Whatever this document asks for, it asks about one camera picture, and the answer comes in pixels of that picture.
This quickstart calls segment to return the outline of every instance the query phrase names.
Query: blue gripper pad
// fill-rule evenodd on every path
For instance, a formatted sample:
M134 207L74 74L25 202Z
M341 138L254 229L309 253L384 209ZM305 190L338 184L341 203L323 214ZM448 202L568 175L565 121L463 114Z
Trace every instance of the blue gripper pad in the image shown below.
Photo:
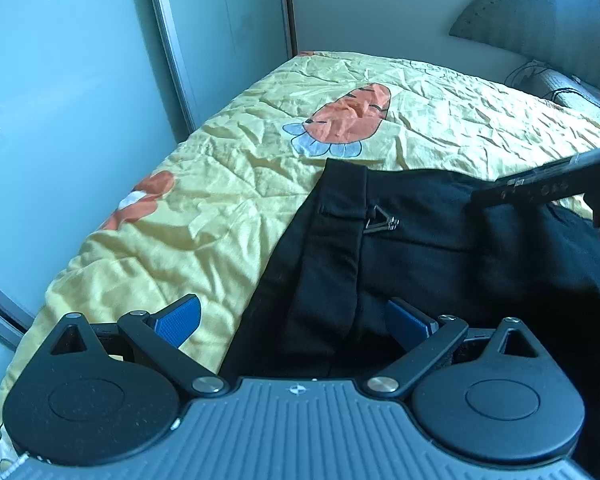
M24 454L9 480L586 480L569 460L483 466L446 453L393 400L352 381L244 379L225 396L197 399L148 450L74 468Z
M151 318L155 333L177 348L200 326L201 316L200 300L196 295L187 294Z
M384 323L405 352L410 352L438 330L437 321L399 298L387 301Z

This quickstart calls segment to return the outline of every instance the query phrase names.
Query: bed sheet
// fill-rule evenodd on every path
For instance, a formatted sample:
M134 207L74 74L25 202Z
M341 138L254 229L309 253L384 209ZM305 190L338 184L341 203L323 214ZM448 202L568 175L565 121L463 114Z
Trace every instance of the bed sheet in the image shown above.
M496 179L593 148L595 120L500 84L423 62L301 53L181 143L84 241L18 347L0 414L67 312L113 322L193 292L202 323L181 350L218 370L269 255L329 156ZM590 217L581 198L563 203ZM13 457L0 415L0 469Z

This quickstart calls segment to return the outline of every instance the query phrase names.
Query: black trousers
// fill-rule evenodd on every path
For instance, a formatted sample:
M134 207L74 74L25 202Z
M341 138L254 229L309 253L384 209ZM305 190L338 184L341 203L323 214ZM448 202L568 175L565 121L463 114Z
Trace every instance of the black trousers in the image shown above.
M600 240L552 204L479 210L484 183L449 171L328 160L274 250L220 374L364 378L404 352L384 325L397 296L474 328L521 318L582 395L574 458L600 479ZM393 231L364 234L380 206Z

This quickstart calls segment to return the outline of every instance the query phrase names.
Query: cable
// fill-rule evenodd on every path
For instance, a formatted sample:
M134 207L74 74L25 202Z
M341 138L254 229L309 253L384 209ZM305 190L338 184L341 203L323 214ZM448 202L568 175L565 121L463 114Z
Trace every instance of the cable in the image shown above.
M555 90L551 90L550 92L547 92L546 94L544 94L541 99L546 99L548 95L553 94L550 101L552 103L555 103L555 98L561 94L561 93L565 93L565 94L577 94L580 97L582 97L585 101L588 101L589 103L591 103L592 105L596 106L597 108L600 109L600 104L593 101L592 99L588 98L586 95L582 94L581 92L579 92L578 90L576 90L575 88L569 88L569 87L563 87L563 88L556 88Z
M533 75L541 74L542 72L545 72L546 70L550 70L551 69L551 67L548 67L548 66L546 66L543 63L536 63L536 62L533 62L533 61L527 61L525 64L519 66L518 68L516 68L515 70L513 70L513 72L509 73L508 76L506 76L506 78L504 79L504 85L512 88L513 85L514 85L514 83L515 83L515 81L516 81L516 78L518 77L518 75L520 74L520 72L522 70L525 70L527 68L539 68L539 67L542 67L542 69L544 69L544 70L541 70L540 72L534 72ZM511 76L513 76L513 79L512 79L512 81L509 84L509 83L507 83L507 81L509 80L509 78Z

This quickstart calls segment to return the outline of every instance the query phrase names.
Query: white wall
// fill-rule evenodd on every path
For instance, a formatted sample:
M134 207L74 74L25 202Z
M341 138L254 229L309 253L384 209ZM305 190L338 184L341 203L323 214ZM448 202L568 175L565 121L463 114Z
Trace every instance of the white wall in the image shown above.
M522 56L448 36L470 1L294 0L298 50L416 59L502 82Z
M0 0L0 289L35 314L186 135L151 0Z

